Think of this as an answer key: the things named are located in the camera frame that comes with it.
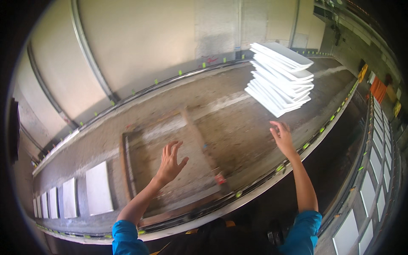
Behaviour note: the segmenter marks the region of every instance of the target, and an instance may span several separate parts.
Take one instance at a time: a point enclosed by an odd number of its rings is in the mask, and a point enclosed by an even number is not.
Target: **wall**
[[[209,66],[224,58],[241,58],[253,42],[288,46],[296,4],[296,0],[80,0],[78,9],[101,73],[124,99],[156,79],[177,76],[179,70],[187,73],[203,62]],[[300,1],[296,31],[314,37],[310,43],[315,45],[319,29],[313,29],[311,6],[313,1]],[[70,119],[86,123],[94,113],[111,107],[78,44],[71,0],[52,2],[30,40],[48,90]],[[51,150],[71,129],[39,87],[26,48],[17,66],[14,96],[20,101],[21,123],[40,147]],[[38,156],[38,148],[28,144],[26,148]]]

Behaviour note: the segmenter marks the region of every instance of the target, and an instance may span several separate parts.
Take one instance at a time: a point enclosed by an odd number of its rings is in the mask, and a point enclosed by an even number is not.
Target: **blue shirt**
[[[315,211],[304,211],[295,218],[285,243],[278,247],[285,255],[312,255],[317,244],[317,232],[322,215]],[[136,226],[126,220],[116,222],[112,228],[113,254],[148,255],[149,250],[142,240],[137,239]]]

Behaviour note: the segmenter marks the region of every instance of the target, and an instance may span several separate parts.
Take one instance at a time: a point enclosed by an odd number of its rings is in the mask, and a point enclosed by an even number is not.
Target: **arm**
[[[289,126],[286,123],[278,121],[270,121],[272,125],[277,126],[270,128],[270,131],[275,139],[276,145],[281,152],[288,158],[293,167],[293,176],[295,178],[297,207],[299,213],[304,211],[316,211],[319,208],[317,205],[317,197],[313,188],[312,182],[300,160],[300,156],[293,147],[292,137],[290,135]]]
[[[126,220],[135,226],[139,223],[150,201],[156,197],[159,190],[166,184],[174,180],[183,167],[187,164],[188,157],[185,157],[180,164],[177,164],[177,151],[183,142],[172,141],[163,148],[162,164],[157,174],[150,183],[140,193],[138,193],[119,213],[117,221]]]

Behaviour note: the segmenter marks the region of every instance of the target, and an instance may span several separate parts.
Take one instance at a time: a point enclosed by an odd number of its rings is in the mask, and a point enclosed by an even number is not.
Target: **stack of white panels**
[[[275,117],[300,108],[310,100],[313,61],[278,43],[251,44],[254,79],[245,91]]]

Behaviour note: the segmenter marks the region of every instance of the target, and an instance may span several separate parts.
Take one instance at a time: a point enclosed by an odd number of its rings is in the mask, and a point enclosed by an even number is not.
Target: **hand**
[[[293,147],[292,136],[290,135],[289,126],[285,122],[279,121],[270,121],[272,125],[277,126],[278,133],[275,128],[270,128],[273,138],[275,139],[276,145],[281,150],[281,152],[291,160],[294,156],[297,156],[298,153]]]
[[[177,151],[182,144],[182,141],[172,141],[163,148],[162,164],[155,176],[163,187],[174,180],[187,164],[188,157],[185,157],[179,165],[177,164]]]

